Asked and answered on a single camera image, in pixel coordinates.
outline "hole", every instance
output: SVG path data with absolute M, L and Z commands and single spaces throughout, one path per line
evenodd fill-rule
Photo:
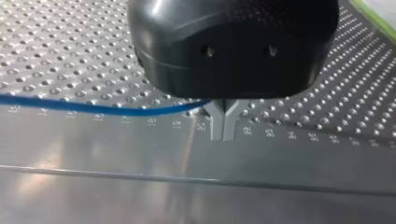
M 201 53 L 207 58 L 212 58 L 216 52 L 212 47 L 205 45 L 201 48 Z
M 262 50 L 264 55 L 269 55 L 271 57 L 275 57 L 277 55 L 277 49 L 272 47 L 271 45 L 265 46 Z

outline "green edge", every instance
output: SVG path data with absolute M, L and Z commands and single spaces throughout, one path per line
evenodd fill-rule
M 351 0 L 350 3 L 369 19 L 379 30 L 382 31 L 393 43 L 396 43 L 396 31 L 378 16 L 374 11 L 367 7 L 362 0 Z

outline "perforated metal plate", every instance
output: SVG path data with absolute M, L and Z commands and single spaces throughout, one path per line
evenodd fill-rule
M 1 4 L 1 92 L 133 107 L 189 101 L 162 94 L 144 78 L 125 6 L 121 0 Z M 251 101 L 231 143 L 210 141 L 202 110 L 141 119 L 1 106 L 2 169 L 392 193 L 394 46 L 350 6 L 340 13 L 317 84 L 290 98 Z
M 396 196 L 396 54 L 341 4 L 317 84 L 251 101 L 232 142 L 210 141 L 202 110 L 142 119 L 0 106 L 0 220 L 394 223 L 394 198 L 356 194 Z M 189 101 L 144 78 L 125 6 L 2 1 L 0 92 L 132 107 Z

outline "printed number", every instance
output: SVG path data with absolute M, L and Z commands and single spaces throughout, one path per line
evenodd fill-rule
M 102 121 L 104 116 L 105 116 L 104 114 L 95 114 L 95 119 L 94 120 Z
M 121 123 L 129 124 L 131 121 L 129 121 L 130 118 L 122 116 L 121 117 Z
M 369 143 L 372 147 L 379 147 L 379 144 L 374 139 L 370 139 Z
M 68 119 L 75 119 L 76 118 L 76 114 L 77 114 L 77 111 L 67 111 L 67 118 Z
M 148 126 L 155 127 L 157 125 L 156 119 L 148 119 Z
M 350 142 L 352 143 L 353 146 L 360 146 L 361 143 L 358 141 L 356 138 L 349 138 Z
M 338 140 L 337 136 L 335 136 L 335 135 L 330 135 L 330 139 L 335 144 L 339 144 L 340 143 L 340 140 Z
M 197 129 L 198 129 L 198 131 L 204 131 L 205 130 L 205 124 L 204 123 L 197 123 Z
M 244 128 L 244 134 L 246 134 L 246 135 L 252 135 L 253 132 L 251 131 L 251 128 L 250 128 L 250 127 L 245 127 L 245 128 Z
M 266 129 L 267 137 L 275 137 L 274 131 L 272 129 Z
M 308 136 L 311 138 L 311 141 L 313 141 L 313 142 L 319 141 L 319 139 L 317 138 L 317 135 L 314 133 L 309 133 Z
M 14 106 L 9 108 L 8 112 L 15 114 L 15 113 L 18 113 L 20 111 L 20 109 L 21 109 L 20 105 L 14 105 Z
M 173 124 L 173 128 L 174 129 L 181 129 L 181 127 L 180 127 L 181 122 L 180 121 L 173 121 L 172 124 Z
M 40 109 L 40 112 L 37 113 L 37 115 L 40 115 L 40 116 L 47 116 L 47 112 L 48 112 L 48 111 L 49 111 L 49 110 L 46 109 L 46 108 L 41 108 L 41 109 Z
M 289 139 L 293 139 L 293 140 L 297 139 L 296 134 L 294 132 L 289 132 Z

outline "perforated metal sheet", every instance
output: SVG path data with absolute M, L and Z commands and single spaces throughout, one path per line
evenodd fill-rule
M 1 4 L 0 92 L 133 107 L 189 101 L 162 94 L 144 78 L 125 6 L 121 0 Z M 340 13 L 316 85 L 286 99 L 252 100 L 233 142 L 210 141 L 202 110 L 141 119 L 4 105 L 0 169 L 392 194 L 394 46 L 348 4 Z
M 182 100 L 155 90 L 137 65 L 125 1 L 10 1 L 0 6 L 0 91 L 93 105 Z M 396 137 L 393 46 L 340 7 L 329 60 L 314 88 L 252 101 L 244 117 L 297 127 Z

